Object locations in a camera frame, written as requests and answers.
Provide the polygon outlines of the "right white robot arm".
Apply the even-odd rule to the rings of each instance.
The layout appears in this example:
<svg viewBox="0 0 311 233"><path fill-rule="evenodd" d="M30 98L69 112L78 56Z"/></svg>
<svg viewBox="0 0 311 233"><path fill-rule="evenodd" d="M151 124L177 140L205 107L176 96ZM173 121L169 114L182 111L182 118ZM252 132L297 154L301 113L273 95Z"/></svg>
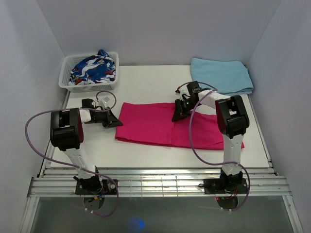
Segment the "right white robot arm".
<svg viewBox="0 0 311 233"><path fill-rule="evenodd" d="M205 194L245 194L248 191L249 178L243 178L247 171L241 165L242 141L250 125L249 117L240 95L227 96L218 93L217 89L206 84L201 88L201 82L192 81L183 84L187 92L178 87L175 93L173 122L187 117L194 119L196 108L205 105L216 111L217 126L224 140L224 159L218 163L221 167L217 179L204 179L199 184Z"/></svg>

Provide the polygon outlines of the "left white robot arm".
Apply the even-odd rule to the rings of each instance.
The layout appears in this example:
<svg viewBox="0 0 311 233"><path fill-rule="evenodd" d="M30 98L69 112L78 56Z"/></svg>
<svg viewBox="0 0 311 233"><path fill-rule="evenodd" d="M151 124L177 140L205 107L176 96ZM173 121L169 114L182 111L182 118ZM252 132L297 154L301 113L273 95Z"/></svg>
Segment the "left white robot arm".
<svg viewBox="0 0 311 233"><path fill-rule="evenodd" d="M99 175L97 167L84 149L83 124L102 124L104 128L115 128L123 123L114 116L106 103L96 104L92 99L82 100L82 109L73 108L51 113L50 141L76 165L75 194L114 195L117 180L111 182Z"/></svg>

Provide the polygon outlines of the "magenta trousers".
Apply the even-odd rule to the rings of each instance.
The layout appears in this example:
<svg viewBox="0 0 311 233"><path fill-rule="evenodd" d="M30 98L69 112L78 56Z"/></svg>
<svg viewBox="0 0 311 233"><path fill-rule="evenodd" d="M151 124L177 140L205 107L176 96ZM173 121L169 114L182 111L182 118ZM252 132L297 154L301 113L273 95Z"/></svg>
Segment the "magenta trousers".
<svg viewBox="0 0 311 233"><path fill-rule="evenodd" d="M174 103L131 104L123 103L116 128L119 141L190 148L189 123L187 117L172 122ZM200 150L223 150L224 140L217 126L215 115L196 112L191 124L193 145Z"/></svg>

